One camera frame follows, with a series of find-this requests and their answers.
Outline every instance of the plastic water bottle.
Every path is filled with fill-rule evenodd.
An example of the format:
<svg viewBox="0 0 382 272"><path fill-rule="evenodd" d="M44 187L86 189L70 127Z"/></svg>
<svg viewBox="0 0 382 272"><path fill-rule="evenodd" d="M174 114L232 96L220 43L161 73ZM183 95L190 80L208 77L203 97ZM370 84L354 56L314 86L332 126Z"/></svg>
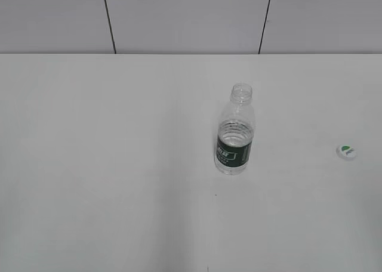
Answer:
<svg viewBox="0 0 382 272"><path fill-rule="evenodd" d="M232 88L217 134L215 165L227 175L240 174L248 164L255 131L255 111L251 105L252 88L238 83Z"/></svg>

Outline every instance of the white tabletop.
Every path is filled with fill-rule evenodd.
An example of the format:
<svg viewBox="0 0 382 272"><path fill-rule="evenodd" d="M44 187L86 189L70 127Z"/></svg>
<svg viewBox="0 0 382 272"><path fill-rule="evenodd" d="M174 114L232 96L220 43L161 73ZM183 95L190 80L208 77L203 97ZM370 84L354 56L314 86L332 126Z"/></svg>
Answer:
<svg viewBox="0 0 382 272"><path fill-rule="evenodd" d="M381 76L382 55L0 55L0 271L380 272ZM257 128L227 177L236 82Z"/></svg>

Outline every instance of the gray wall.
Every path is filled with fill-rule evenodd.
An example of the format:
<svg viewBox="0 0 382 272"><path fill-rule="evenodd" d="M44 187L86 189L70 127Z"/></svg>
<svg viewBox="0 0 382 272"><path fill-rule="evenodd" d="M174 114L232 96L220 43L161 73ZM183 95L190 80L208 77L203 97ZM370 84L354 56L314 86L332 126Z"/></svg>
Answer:
<svg viewBox="0 0 382 272"><path fill-rule="evenodd" d="M0 53L258 53L269 0L0 0ZM382 52L382 0L270 0L261 53Z"/></svg>

